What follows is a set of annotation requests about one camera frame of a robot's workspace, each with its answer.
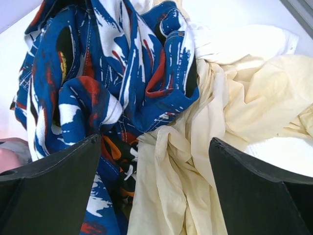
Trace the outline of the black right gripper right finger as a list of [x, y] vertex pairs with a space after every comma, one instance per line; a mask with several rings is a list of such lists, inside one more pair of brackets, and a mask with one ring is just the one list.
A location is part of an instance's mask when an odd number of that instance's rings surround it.
[[208, 150], [230, 235], [311, 235], [313, 179], [213, 138]]

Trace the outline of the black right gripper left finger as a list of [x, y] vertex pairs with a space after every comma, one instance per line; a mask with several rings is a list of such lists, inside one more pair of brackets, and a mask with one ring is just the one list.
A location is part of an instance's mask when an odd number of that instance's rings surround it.
[[77, 235], [100, 158], [100, 137], [0, 175], [2, 235]]

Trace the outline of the pink navy patterned cloth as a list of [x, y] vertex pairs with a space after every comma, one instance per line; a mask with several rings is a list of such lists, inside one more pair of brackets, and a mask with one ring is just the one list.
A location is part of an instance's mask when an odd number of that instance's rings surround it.
[[0, 140], [0, 172], [3, 173], [30, 163], [28, 142], [20, 138]]

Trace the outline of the cream yellow cloth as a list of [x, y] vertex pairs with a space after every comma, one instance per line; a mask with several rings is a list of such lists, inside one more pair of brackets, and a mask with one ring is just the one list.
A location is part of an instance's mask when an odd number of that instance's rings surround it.
[[199, 99], [167, 126], [139, 137], [130, 235], [227, 233], [209, 160], [217, 137], [244, 150], [273, 137], [313, 135], [313, 60], [246, 56], [197, 60]]

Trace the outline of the black orange patterned cloth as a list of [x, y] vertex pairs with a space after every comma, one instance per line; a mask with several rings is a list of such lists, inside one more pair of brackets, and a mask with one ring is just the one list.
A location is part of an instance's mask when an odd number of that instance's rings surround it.
[[130, 142], [102, 136], [102, 157], [113, 171], [113, 181], [125, 204], [132, 204], [134, 199], [138, 161], [138, 140]]

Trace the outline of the blue white red patterned cloth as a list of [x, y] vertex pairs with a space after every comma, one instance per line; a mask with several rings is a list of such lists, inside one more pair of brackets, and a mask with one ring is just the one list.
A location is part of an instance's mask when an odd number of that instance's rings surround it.
[[[130, 142], [172, 122], [199, 98], [191, 39], [170, 0], [144, 14], [129, 0], [43, 1], [11, 105], [32, 161], [92, 134]], [[82, 235], [127, 232], [112, 171], [101, 151]]]

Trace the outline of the right aluminium frame post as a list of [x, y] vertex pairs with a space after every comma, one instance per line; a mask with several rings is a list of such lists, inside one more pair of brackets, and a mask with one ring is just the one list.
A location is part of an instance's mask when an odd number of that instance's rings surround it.
[[313, 0], [281, 0], [281, 3], [308, 34], [313, 31]]

